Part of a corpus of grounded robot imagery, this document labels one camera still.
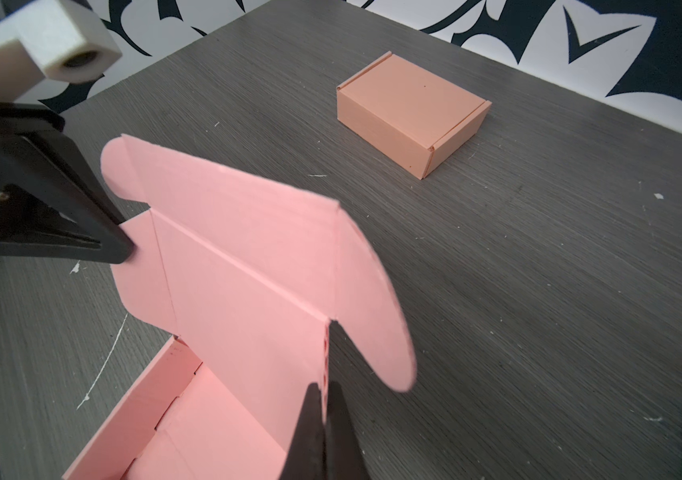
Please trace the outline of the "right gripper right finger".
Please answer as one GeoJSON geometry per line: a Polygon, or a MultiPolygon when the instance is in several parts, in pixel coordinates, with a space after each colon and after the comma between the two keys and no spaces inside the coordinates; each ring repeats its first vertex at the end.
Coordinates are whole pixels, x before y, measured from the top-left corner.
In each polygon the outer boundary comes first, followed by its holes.
{"type": "Polygon", "coordinates": [[[336,381],[331,381],[328,388],[325,469],[328,480],[371,479],[342,387],[336,381]]]}

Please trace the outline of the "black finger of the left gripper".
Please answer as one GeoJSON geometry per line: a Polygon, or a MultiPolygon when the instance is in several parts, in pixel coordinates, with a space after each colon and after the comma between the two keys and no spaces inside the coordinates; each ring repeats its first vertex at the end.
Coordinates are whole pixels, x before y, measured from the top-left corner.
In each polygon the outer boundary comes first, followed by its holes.
{"type": "Polygon", "coordinates": [[[64,119],[0,103],[0,256],[120,264],[134,244],[64,119]]]}

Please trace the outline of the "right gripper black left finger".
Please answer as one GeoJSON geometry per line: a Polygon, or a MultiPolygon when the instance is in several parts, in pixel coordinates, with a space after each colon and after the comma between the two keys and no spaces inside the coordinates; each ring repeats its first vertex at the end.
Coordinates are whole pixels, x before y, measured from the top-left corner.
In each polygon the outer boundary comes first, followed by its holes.
{"type": "Polygon", "coordinates": [[[325,476],[325,429],[321,391],[309,384],[280,480],[316,480],[325,476]]]}

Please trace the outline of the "pink cardboard box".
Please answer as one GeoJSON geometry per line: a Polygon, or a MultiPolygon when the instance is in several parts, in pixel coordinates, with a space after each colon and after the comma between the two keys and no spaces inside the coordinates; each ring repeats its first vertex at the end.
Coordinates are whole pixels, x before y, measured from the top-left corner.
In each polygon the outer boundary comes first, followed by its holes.
{"type": "Polygon", "coordinates": [[[148,206],[121,226],[120,299],[169,339],[67,478],[277,478],[307,389],[327,405],[332,322],[390,389],[412,388],[394,288],[336,200],[128,135],[100,163],[148,206]]]}

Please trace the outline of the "orange cardboard box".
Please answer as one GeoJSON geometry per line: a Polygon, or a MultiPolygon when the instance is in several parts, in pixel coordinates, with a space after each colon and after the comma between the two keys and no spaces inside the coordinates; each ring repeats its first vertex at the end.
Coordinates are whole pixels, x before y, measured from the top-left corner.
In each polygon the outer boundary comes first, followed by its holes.
{"type": "Polygon", "coordinates": [[[479,130],[492,102],[387,52],[336,88],[338,120],[418,179],[479,130]]]}

